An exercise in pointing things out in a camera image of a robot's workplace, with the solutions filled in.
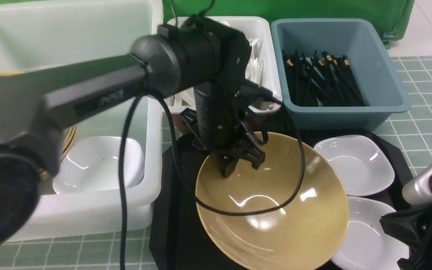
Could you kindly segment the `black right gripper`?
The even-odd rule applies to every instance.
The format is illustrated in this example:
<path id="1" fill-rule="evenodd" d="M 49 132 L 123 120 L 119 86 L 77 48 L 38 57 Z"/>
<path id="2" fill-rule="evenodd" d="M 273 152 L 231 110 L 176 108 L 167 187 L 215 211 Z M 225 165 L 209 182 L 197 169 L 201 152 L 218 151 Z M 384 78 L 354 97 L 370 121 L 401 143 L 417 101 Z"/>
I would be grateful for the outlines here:
<path id="1" fill-rule="evenodd" d="M 379 220 L 385 234 L 410 248 L 397 261 L 401 270 L 432 270 L 432 203 L 386 214 Z"/>

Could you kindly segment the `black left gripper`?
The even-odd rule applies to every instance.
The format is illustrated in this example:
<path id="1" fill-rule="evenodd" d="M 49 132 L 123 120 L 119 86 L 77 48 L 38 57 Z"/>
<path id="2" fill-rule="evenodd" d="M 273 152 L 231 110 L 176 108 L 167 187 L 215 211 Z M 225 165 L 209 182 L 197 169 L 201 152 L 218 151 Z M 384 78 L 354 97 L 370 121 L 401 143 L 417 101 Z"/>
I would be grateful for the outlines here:
<path id="1" fill-rule="evenodd" d="M 184 109 L 180 116 L 194 134 L 194 145 L 216 156 L 217 166 L 227 179 L 240 159 L 249 161 L 255 170 L 265 162 L 261 146 L 267 143 L 267 132 L 257 137 L 246 117 L 259 120 L 250 108 L 257 99 L 267 99 L 267 90 L 245 82 L 238 90 L 218 82 L 205 82 L 193 88 L 195 108 Z"/>

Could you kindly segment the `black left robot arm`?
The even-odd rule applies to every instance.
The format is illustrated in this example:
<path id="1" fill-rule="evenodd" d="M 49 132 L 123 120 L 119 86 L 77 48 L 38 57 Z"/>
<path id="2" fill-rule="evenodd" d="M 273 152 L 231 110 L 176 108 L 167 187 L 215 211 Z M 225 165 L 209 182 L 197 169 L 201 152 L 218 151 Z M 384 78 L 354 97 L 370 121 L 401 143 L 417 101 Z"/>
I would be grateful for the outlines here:
<path id="1" fill-rule="evenodd" d="M 242 32 L 194 14 L 180 27 L 162 24 L 156 34 L 137 38 L 125 55 L 0 75 L 0 245 L 34 213 L 41 171 L 59 172 L 63 132 L 129 99 L 134 102 L 123 137 L 143 97 L 163 102 L 193 87 L 209 105 L 209 122 L 222 121 L 229 136 L 213 144 L 218 131 L 200 132 L 200 143 L 231 162 L 243 159 L 258 168 L 263 143 L 249 136 L 245 114 L 272 93 L 245 78 L 250 53 Z"/>

